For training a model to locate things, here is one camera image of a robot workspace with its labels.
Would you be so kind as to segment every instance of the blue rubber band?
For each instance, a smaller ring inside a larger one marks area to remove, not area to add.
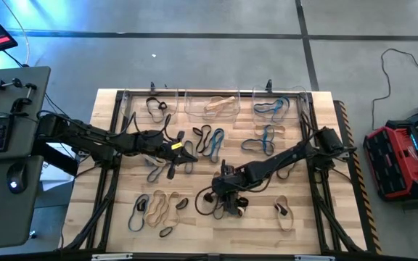
[[[287,105],[287,108],[290,108],[290,99],[288,99],[288,97],[286,96],[282,96],[280,98],[278,98],[276,101],[272,102],[272,103],[262,103],[262,104],[254,104],[253,105],[253,109],[254,112],[257,113],[267,113],[267,112],[274,112],[271,118],[271,121],[273,123],[275,123],[275,115],[278,113],[279,110],[282,109],[283,105]],[[287,109],[284,111],[283,115],[280,117],[280,119],[283,119],[283,117],[286,115],[287,113]]]
[[[246,141],[243,141],[241,143],[241,148],[244,150],[255,151],[255,149],[246,148],[247,143],[260,142],[262,145],[262,151],[264,152],[264,154],[267,156],[271,156],[275,150],[275,144],[274,142],[272,142],[274,140],[274,137],[275,137],[274,127],[272,125],[267,125],[266,127],[264,127],[264,133],[262,135],[262,138],[259,138],[259,139],[249,138]]]
[[[224,136],[225,136],[225,132],[224,132],[223,129],[221,129],[221,128],[216,129],[214,131],[214,134],[212,135],[212,137],[209,140],[210,153],[205,154],[204,152],[202,152],[202,155],[206,156],[206,157],[209,157],[209,160],[212,163],[217,163],[218,162],[218,151],[221,149],[222,141],[224,139]]]
[[[132,220],[132,218],[134,217],[134,215],[135,215],[135,211],[136,211],[136,210],[137,210],[137,208],[138,208],[138,203],[140,203],[140,201],[141,201],[142,199],[146,200],[146,202],[144,203],[144,211],[143,211],[143,217],[142,217],[142,225],[139,227],[139,229],[138,229],[138,230],[134,230],[133,228],[131,228],[131,220]],[[148,202],[149,202],[149,196],[148,196],[148,195],[146,195],[146,194],[141,194],[141,195],[138,197],[138,199],[136,199],[136,201],[135,201],[135,205],[134,205],[134,209],[133,209],[133,211],[131,212],[131,216],[130,216],[130,218],[128,219],[128,229],[129,229],[130,231],[132,231],[132,232],[138,232],[138,231],[140,231],[141,229],[143,229],[143,227],[144,227],[144,215],[146,214],[146,211],[147,211],[147,208],[148,208]]]

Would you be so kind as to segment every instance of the concrete floor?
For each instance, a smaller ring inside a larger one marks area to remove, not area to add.
[[[295,0],[7,1],[31,31],[29,65],[52,68],[48,93],[71,117],[82,120],[90,118],[98,88],[142,88],[150,81],[170,88],[252,88],[271,78],[274,88],[302,85],[308,90],[331,91],[335,99],[347,104],[360,147],[372,129],[371,100],[387,93],[381,53],[392,47],[411,52],[418,60],[417,37],[381,37],[418,36],[418,0],[302,0],[309,35],[348,36],[339,41],[310,40],[311,49],[306,51],[305,41],[298,37],[306,27],[300,27]],[[18,30],[1,1],[0,23]],[[71,37],[49,37],[47,30],[69,31]],[[98,34],[89,38],[92,34],[78,32]],[[118,38],[113,33],[130,34]],[[133,33],[182,34],[180,38],[143,38]],[[185,33],[253,36],[191,38]],[[256,39],[262,36],[270,39]],[[351,36],[369,37],[350,41]],[[24,39],[16,39],[20,46],[9,52],[24,60]],[[418,107],[418,69],[399,54],[388,53],[385,61],[393,91],[388,100],[376,103],[376,126],[387,119],[405,119]],[[14,66],[0,53],[0,68]],[[382,202],[361,149],[358,154],[383,252],[418,258],[418,210],[404,212],[401,204]],[[43,236],[23,246],[0,249],[0,254],[55,249],[65,207],[46,206],[65,204],[65,196],[58,202],[53,198],[69,189],[41,196],[38,206],[42,208],[36,210],[32,226]],[[48,217],[53,225],[40,225]]]

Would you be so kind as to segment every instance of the rubber band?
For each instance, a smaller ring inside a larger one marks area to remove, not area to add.
[[[158,106],[157,108],[162,112],[163,117],[160,120],[155,120],[154,119],[154,115],[151,112],[151,110],[149,109],[149,102],[157,102]],[[161,123],[164,120],[164,115],[165,115],[165,111],[167,110],[168,106],[164,101],[159,101],[158,99],[156,99],[155,97],[150,97],[148,99],[146,99],[146,108],[148,109],[148,113],[151,115],[152,121],[154,123]]]
[[[266,124],[254,125],[254,134],[257,136],[264,135],[265,128]],[[281,137],[284,138],[287,129],[283,125],[272,125],[272,128],[275,134],[281,134]]]
[[[197,153],[194,153],[194,145],[192,141],[185,141],[183,147],[186,149],[187,152],[189,152],[192,156],[197,157]],[[185,163],[185,173],[191,174],[193,171],[193,162],[187,162]]]
[[[235,97],[229,97],[227,99],[214,96],[210,98],[210,103],[204,106],[204,116],[202,117],[205,120],[211,120],[217,117],[218,113],[224,110],[226,104],[235,102]]]
[[[131,211],[131,216],[128,219],[128,229],[132,232],[138,232],[141,229],[143,229],[144,227],[144,216],[146,215],[146,210],[147,210],[147,205],[148,205],[148,201],[149,201],[149,196],[146,194],[141,194],[135,201],[135,205],[134,205],[134,209]],[[135,215],[135,211],[139,211],[139,212],[143,212],[143,216],[142,216],[142,225],[137,229],[134,230],[131,227],[131,221]]]
[[[208,128],[208,132],[206,133],[206,136],[204,137],[204,129],[205,128],[206,129]],[[203,125],[201,127],[201,129],[193,127],[193,133],[196,134],[197,136],[201,137],[200,141],[198,141],[198,143],[196,145],[196,152],[197,153],[203,153],[207,149],[207,147],[209,146],[209,144],[206,145],[206,141],[208,140],[208,137],[209,137],[209,134],[210,134],[211,131],[212,131],[212,127],[210,125]]]
[[[280,199],[283,199],[284,200],[285,207],[283,207],[283,205],[281,205],[279,203]],[[295,223],[295,216],[293,215],[293,211],[291,210],[290,206],[288,206],[288,199],[287,199],[287,197],[284,196],[284,195],[278,196],[274,200],[274,207],[278,211],[278,213],[276,214],[276,217],[277,217],[277,219],[279,221],[280,228],[283,231],[286,231],[286,232],[291,231],[293,229],[293,225]],[[290,224],[290,227],[285,228],[283,226],[283,224],[282,224],[282,220],[286,220],[287,219],[288,213],[291,216],[291,224]]]
[[[223,107],[223,106],[225,106],[225,104],[235,102],[235,100],[236,99],[235,99],[234,96],[231,96],[231,97],[226,98],[226,99],[224,99],[223,97],[220,97],[220,96],[214,96],[214,97],[210,98],[210,103],[208,105],[206,105],[204,107],[204,109],[207,110],[207,111],[218,109],[218,107],[220,107],[220,106]]]
[[[178,192],[176,192],[176,191],[174,191],[174,192],[172,192],[171,193],[171,195],[168,197],[168,199],[167,199],[167,204],[168,204],[168,206],[170,206],[171,205],[171,199],[173,198],[173,197],[175,197],[175,195],[176,195],[176,198],[177,198],[177,203],[175,204],[175,208],[176,208],[176,211],[175,211],[175,213],[176,213],[176,221],[175,221],[175,224],[173,224],[173,225],[168,225],[166,222],[168,221],[168,215],[169,215],[169,211],[167,211],[163,216],[165,216],[164,218],[163,218],[163,225],[165,226],[165,228],[163,229],[163,230],[161,230],[160,232],[159,232],[159,237],[161,237],[161,238],[163,238],[163,237],[166,237],[166,236],[168,236],[170,233],[172,233],[172,231],[173,231],[173,228],[175,228],[179,223],[180,223],[180,216],[179,216],[179,210],[182,210],[182,209],[184,209],[187,205],[188,205],[188,202],[189,202],[189,200],[187,199],[187,198],[184,198],[184,199],[182,199],[181,201],[180,201],[180,194],[178,193]]]
[[[146,177],[146,181],[149,183],[155,183],[163,171],[164,167],[156,167],[148,174],[148,176]]]
[[[210,137],[210,140],[209,140],[209,144],[210,144],[209,154],[205,154],[204,152],[202,153],[203,156],[209,157],[209,160],[212,163],[217,163],[218,162],[218,151],[221,149],[222,141],[224,139],[224,136],[225,136],[224,130],[221,129],[221,128],[217,128],[214,131],[214,134],[212,135],[212,137]]]
[[[284,111],[283,115],[280,117],[281,120],[283,120],[284,116],[287,114],[288,109],[290,108],[290,99],[286,96],[282,96],[278,98],[276,101],[272,103],[261,103],[261,104],[254,104],[253,110],[256,113],[267,113],[267,112],[273,112],[271,121],[273,123],[276,123],[275,121],[275,115],[278,113],[279,110],[283,108],[283,105],[287,105],[287,109]]]
[[[148,163],[152,163],[156,167],[165,167],[167,161],[165,159],[160,159],[157,157],[152,157],[146,154],[142,154],[142,157],[148,161]]]
[[[246,145],[252,142],[254,143],[260,142],[262,145],[261,148],[264,154],[267,156],[271,156],[275,151],[275,144],[272,142],[274,140],[274,137],[275,137],[274,127],[272,125],[266,125],[266,127],[264,127],[264,133],[262,135],[262,138],[259,138],[259,139],[249,138],[241,143],[241,148],[244,150],[255,151],[255,149],[247,148]]]
[[[148,226],[155,228],[167,211],[167,194],[164,191],[156,190],[152,193],[152,200],[151,203],[149,203],[149,211],[144,217],[144,221],[148,224]]]

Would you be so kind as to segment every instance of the clear plastic bin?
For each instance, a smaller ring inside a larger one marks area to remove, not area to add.
[[[163,125],[167,115],[171,116],[169,124],[177,122],[177,110],[179,108],[179,90],[178,89],[156,89],[155,94],[134,95],[133,91],[125,90],[123,92],[120,111],[125,115],[128,99],[131,99],[130,115],[135,112],[137,124]]]
[[[223,90],[215,96],[185,91],[185,113],[191,123],[233,123],[240,112],[239,89]]]
[[[289,119],[298,119],[299,111],[309,115],[307,90],[302,86],[295,86],[275,88],[269,92],[266,87],[254,86],[252,110],[255,125],[282,125]]]

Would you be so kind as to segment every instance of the wooden table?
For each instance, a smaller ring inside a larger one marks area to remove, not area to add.
[[[114,107],[115,89],[98,90],[97,99],[91,116],[91,124],[99,128],[108,129]],[[316,121],[319,127],[334,128],[338,135],[337,118],[330,92],[313,92],[313,104]],[[241,99],[241,112],[235,123],[213,123],[216,128],[225,130],[225,139],[220,150],[220,158],[226,159],[230,165],[238,166],[251,160],[264,160],[263,153],[244,152],[240,144],[247,138],[255,138],[251,121],[251,99]],[[179,130],[185,131],[185,139],[196,144],[199,141],[192,132],[192,127],[200,128],[203,123],[189,123],[184,113],[184,102],[180,102],[178,113],[174,116],[176,123],[169,125],[170,136],[176,136]],[[298,118],[288,119],[285,139],[276,136],[275,153],[296,145],[301,139]],[[139,123],[141,130],[160,129],[161,124]],[[133,124],[128,129],[134,132]],[[184,166],[177,168],[173,180],[165,177],[166,170],[157,183],[148,183],[146,177],[151,167],[144,164],[141,156],[124,157],[120,169],[118,190],[110,226],[108,252],[172,252],[172,253],[229,253],[229,254],[319,254],[319,240],[317,238],[314,209],[311,190],[306,172],[306,162],[298,162],[291,176],[281,181],[276,176],[272,178],[270,186],[262,193],[241,193],[250,200],[250,205],[242,218],[229,217],[225,214],[222,220],[215,220],[212,215],[199,215],[194,208],[195,194],[210,185],[215,171],[220,169],[220,161],[211,163],[207,158],[199,157],[200,161],[194,165],[192,174],[185,174]],[[348,174],[348,167],[344,162],[336,161],[336,169]],[[79,171],[93,165],[84,162]],[[282,170],[284,174],[289,167]],[[75,181],[72,198],[65,218],[63,234],[65,244],[70,243],[90,218],[94,197],[97,190],[100,169],[92,170]],[[346,232],[358,246],[366,249],[358,207],[353,187],[345,178],[330,171],[329,186],[335,216]],[[140,232],[130,232],[127,227],[128,218],[134,207],[134,202],[140,194],[152,195],[156,189],[167,193],[177,191],[189,198],[189,205],[180,212],[180,224],[173,233],[164,239],[158,234],[163,228],[159,224],[156,228],[145,226]],[[274,198],[280,194],[288,197],[290,207],[294,212],[294,229],[283,232],[276,219],[273,208]],[[198,200],[203,210],[209,210],[210,205]],[[329,224],[324,217],[327,242],[331,246]],[[99,241],[102,221],[99,221],[95,244]]]

